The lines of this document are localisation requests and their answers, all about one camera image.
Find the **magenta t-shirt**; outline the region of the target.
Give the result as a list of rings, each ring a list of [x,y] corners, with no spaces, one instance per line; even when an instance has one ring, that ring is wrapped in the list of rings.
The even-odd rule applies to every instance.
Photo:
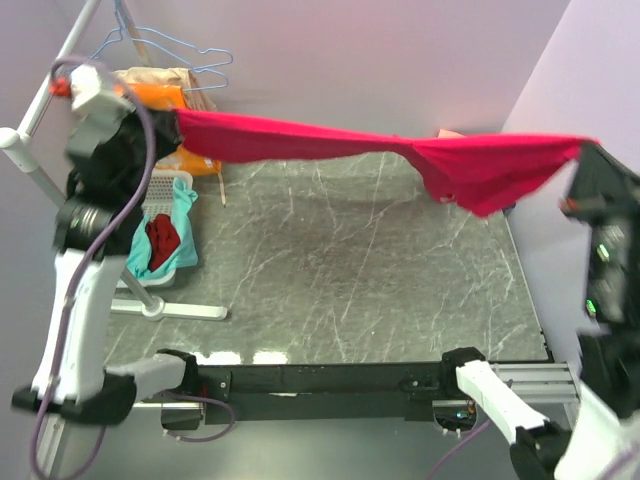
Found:
[[[595,139],[559,134],[484,134],[407,138],[295,122],[178,109],[190,152],[223,163],[331,160],[393,153],[421,176],[438,203],[455,203],[479,217],[533,193]]]

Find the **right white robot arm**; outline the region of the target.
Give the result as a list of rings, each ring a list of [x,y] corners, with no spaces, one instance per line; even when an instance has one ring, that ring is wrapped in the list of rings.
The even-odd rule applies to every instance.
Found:
[[[445,353],[439,387],[472,401],[509,445],[521,479],[634,479],[639,474],[639,176],[599,145],[582,150],[561,203],[590,229],[584,311],[602,332],[578,336],[575,420],[529,406],[474,348]]]

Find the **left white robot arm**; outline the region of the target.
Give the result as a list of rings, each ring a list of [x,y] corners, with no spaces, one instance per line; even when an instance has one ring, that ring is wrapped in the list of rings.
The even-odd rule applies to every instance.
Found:
[[[112,370],[103,358],[111,302],[142,220],[151,171],[180,141],[177,116],[169,111],[77,123],[65,149],[72,164],[66,198],[56,215],[49,336],[34,379],[14,391],[13,408],[115,426],[138,401],[166,391],[186,402],[199,392],[192,354],[162,349]]]

